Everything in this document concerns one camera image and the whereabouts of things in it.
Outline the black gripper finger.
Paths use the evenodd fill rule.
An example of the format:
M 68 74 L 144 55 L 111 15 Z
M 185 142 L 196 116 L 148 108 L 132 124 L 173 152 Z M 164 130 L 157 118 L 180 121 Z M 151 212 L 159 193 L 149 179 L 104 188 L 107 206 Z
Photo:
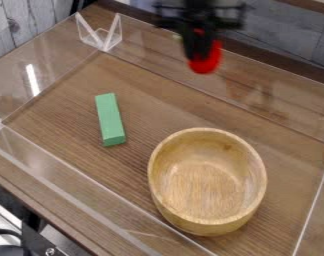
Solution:
M 199 43 L 202 38 L 202 30 L 189 26 L 180 29 L 183 42 L 183 51 L 188 60 L 193 60 L 199 56 Z
M 202 43 L 202 58 L 206 59 L 210 55 L 212 41 L 215 40 L 216 32 L 215 30 L 204 26 L 203 27 L 203 43 Z

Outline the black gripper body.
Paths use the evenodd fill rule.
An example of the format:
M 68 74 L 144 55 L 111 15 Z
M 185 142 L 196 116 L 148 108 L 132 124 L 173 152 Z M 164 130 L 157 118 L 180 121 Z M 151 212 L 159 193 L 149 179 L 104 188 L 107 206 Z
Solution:
M 239 29 L 243 27 L 247 4 L 223 4 L 223 0 L 155 0 L 153 25 L 175 29 L 180 24 L 195 28 L 210 25 L 214 29 Z

